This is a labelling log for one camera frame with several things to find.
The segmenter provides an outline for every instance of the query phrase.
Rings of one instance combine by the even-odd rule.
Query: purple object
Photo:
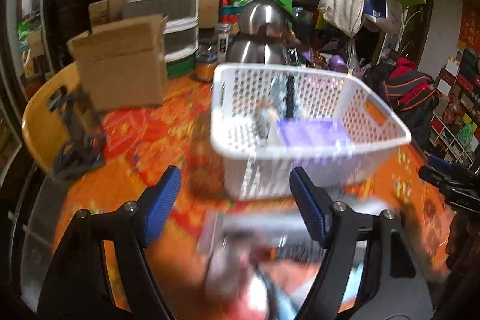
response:
[[[342,56],[334,55],[328,61],[328,68],[335,72],[341,72],[342,74],[348,74],[349,68],[345,64]]]
[[[277,126],[283,144],[288,147],[354,147],[336,118],[284,120],[278,121]]]

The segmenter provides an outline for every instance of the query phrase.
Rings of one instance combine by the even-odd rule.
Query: wooden chair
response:
[[[30,99],[23,113],[23,140],[35,162],[48,173],[53,159],[69,134],[62,120],[55,112],[50,112],[50,98],[62,86],[68,92],[80,90],[80,77],[77,65],[72,63],[47,81]]]

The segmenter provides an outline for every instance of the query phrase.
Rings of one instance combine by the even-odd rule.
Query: basket rim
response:
[[[355,147],[345,148],[342,150],[336,147],[284,147],[284,146],[264,146],[257,147],[255,151],[241,151],[236,148],[225,146],[220,138],[223,133],[221,130],[222,113],[221,113],[221,91],[223,85],[223,74],[229,70],[265,70],[292,72],[294,74],[311,74],[340,77],[341,79],[349,79],[358,84],[367,93],[376,97],[377,103],[392,117],[393,121],[402,129],[404,136],[396,137],[390,140],[382,140],[368,143],[355,143]],[[385,151],[392,148],[397,148],[405,144],[411,143],[412,136],[410,130],[403,123],[402,120],[393,112],[393,110],[363,81],[355,76],[342,74],[334,71],[325,71],[310,68],[298,68],[289,65],[264,65],[264,64],[220,64],[216,67],[214,72],[213,90],[212,90],[212,110],[211,110],[211,128],[210,128],[210,142],[216,153],[224,158],[234,160],[244,159],[291,159],[291,160],[308,160],[308,159],[322,159],[322,158],[341,158],[354,157],[356,155],[366,154],[369,152]]]

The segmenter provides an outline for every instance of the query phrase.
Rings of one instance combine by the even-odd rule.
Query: table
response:
[[[206,260],[196,253],[203,219],[209,210],[259,211],[295,206],[292,198],[233,202],[224,196],[222,159],[209,143],[211,85],[184,76],[171,82],[161,107],[118,110],[104,118],[106,165],[85,175],[68,191],[57,223],[54,248],[74,213],[117,209],[154,185],[168,165],[182,170],[182,188],[160,238],[146,256],[166,302],[178,320],[232,319],[225,306],[203,294]],[[445,278],[446,241],[452,212],[438,190],[418,178],[423,165],[412,146],[398,149],[376,174],[346,189],[360,198],[376,195],[406,215],[407,230],[429,279]],[[128,308],[107,242],[106,262],[117,306]]]

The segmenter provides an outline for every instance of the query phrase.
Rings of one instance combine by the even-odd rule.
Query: red poster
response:
[[[472,3],[464,3],[462,25],[458,40],[465,46],[480,54],[480,7]]]

